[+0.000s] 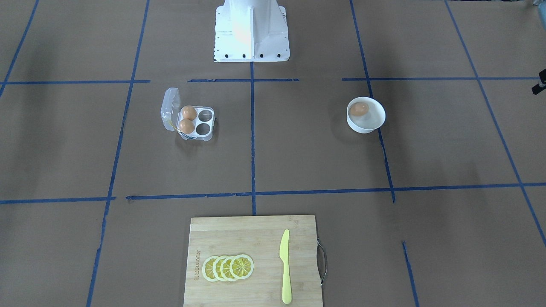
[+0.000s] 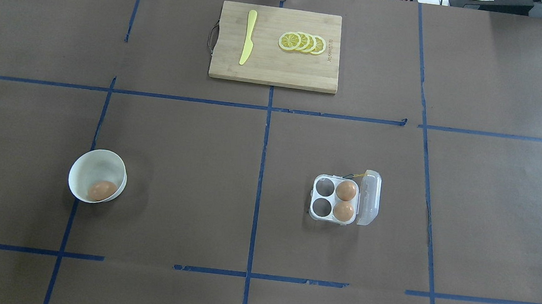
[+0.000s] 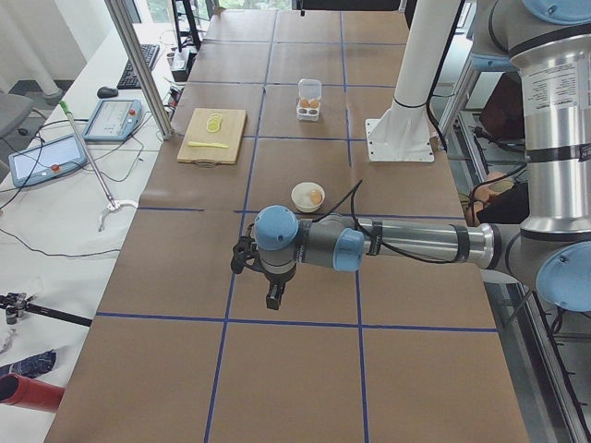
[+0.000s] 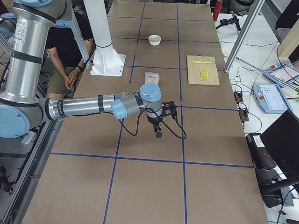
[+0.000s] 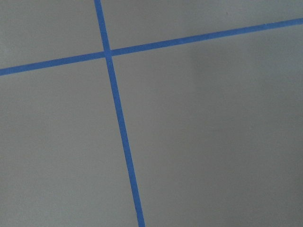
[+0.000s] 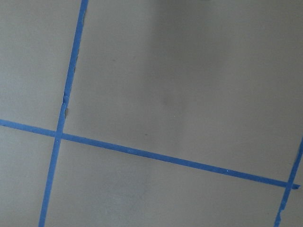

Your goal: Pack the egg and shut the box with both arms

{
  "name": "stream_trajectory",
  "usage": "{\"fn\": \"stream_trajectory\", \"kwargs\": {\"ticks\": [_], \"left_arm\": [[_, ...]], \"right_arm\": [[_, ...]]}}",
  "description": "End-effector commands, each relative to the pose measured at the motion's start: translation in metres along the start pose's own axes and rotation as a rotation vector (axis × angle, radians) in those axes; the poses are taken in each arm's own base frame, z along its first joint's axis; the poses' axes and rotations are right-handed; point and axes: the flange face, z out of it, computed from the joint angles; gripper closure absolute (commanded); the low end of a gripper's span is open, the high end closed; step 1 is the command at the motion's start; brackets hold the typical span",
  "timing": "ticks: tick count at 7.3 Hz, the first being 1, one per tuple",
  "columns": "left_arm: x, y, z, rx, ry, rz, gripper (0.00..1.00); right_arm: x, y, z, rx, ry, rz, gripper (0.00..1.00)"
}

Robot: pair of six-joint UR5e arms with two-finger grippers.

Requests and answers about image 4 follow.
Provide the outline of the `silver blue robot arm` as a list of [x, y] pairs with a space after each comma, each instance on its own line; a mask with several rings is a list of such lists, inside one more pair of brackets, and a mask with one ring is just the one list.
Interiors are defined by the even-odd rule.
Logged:
[[116, 119], [146, 113], [158, 126], [163, 112], [162, 94], [154, 82], [136, 93], [98, 95], [91, 98], [36, 97], [46, 39], [50, 27], [71, 27], [75, 17], [69, 0], [16, 0], [17, 15], [7, 84], [0, 94], [0, 135], [17, 138], [33, 127], [60, 117], [112, 112]]

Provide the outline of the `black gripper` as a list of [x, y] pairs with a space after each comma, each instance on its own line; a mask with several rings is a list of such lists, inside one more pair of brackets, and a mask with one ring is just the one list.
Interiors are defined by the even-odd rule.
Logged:
[[162, 138], [162, 130], [160, 126], [160, 122], [163, 120], [162, 113], [162, 108], [160, 108], [158, 111], [155, 111], [152, 108], [146, 108], [147, 119], [153, 124], [156, 138]]

